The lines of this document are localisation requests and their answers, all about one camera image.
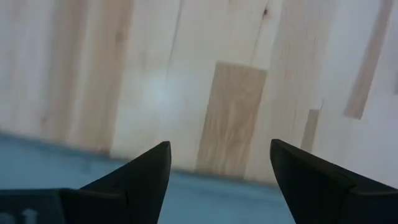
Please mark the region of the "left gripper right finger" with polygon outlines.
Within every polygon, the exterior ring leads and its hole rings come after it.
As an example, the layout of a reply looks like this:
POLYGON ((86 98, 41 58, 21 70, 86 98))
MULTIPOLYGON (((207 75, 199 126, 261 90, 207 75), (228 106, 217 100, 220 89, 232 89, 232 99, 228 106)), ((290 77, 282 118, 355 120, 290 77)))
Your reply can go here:
POLYGON ((270 160, 296 224, 398 224, 398 189, 280 139, 270 160))

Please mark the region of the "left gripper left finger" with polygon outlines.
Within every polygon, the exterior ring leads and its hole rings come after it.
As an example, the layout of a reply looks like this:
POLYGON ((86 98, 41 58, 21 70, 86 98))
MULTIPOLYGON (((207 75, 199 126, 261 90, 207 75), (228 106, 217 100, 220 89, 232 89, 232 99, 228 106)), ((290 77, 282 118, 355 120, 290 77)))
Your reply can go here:
POLYGON ((157 224, 169 184, 171 143, 163 141, 139 157, 82 187, 121 193, 131 224, 157 224))

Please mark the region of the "grey towel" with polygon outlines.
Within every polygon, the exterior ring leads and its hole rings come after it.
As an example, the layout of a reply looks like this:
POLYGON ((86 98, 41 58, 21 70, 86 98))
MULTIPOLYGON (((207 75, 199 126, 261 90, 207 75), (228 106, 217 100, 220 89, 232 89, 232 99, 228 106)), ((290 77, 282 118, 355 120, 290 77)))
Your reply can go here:
MULTIPOLYGON (((78 188, 125 160, 0 133, 0 189, 78 188)), ((277 187, 173 171, 159 224, 295 224, 277 187)))

